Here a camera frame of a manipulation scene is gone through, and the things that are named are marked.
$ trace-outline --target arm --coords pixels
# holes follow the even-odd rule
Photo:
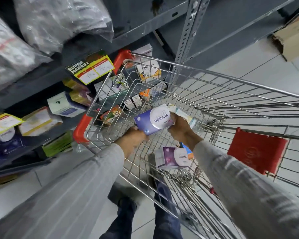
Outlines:
[[[88,238],[124,158],[146,136],[130,128],[0,220],[0,238]]]
[[[194,153],[235,224],[248,239],[299,238],[299,198],[203,141],[172,115],[171,135]]]

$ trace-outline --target plastic-wrapped package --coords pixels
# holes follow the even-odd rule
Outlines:
[[[25,40],[44,53],[60,52],[80,32],[112,41],[112,20],[102,0],[13,1]]]
[[[0,18],[0,88],[51,59],[26,44]]]

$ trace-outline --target wire basket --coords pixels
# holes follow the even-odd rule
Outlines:
[[[287,139],[275,173],[266,172],[265,176],[299,196],[296,166],[299,163],[299,95],[130,51],[121,51],[114,66],[114,78],[111,73],[107,75],[77,126],[76,141],[96,153],[133,126],[136,115],[160,104],[174,104],[197,120],[193,127],[197,134],[225,153],[237,127]],[[119,82],[125,88],[114,92]],[[132,106],[125,109],[126,102],[134,96],[139,96],[138,101],[133,100]],[[110,122],[104,122],[102,114],[113,108]],[[176,147],[179,143],[167,129],[150,135],[149,141],[126,158],[120,177],[179,218],[200,238],[244,238],[195,158],[185,169],[158,170],[171,190],[170,202],[177,213],[154,199],[153,191],[157,191],[149,180],[152,175],[148,155],[161,146]]]

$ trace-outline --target torn cardboard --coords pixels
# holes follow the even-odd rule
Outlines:
[[[275,32],[273,40],[287,61],[299,56],[299,20]]]

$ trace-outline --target dark blue pants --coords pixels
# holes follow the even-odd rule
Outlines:
[[[177,214],[176,208],[169,201],[172,201],[170,189],[158,180],[155,180],[157,190],[160,195],[155,193],[155,199],[161,202],[171,212]],[[180,223],[177,218],[165,212],[162,208],[154,204],[155,230],[153,239],[183,239],[180,234]],[[128,197],[121,199],[117,217],[100,239],[130,239],[132,234],[132,222],[136,211],[136,204]]]

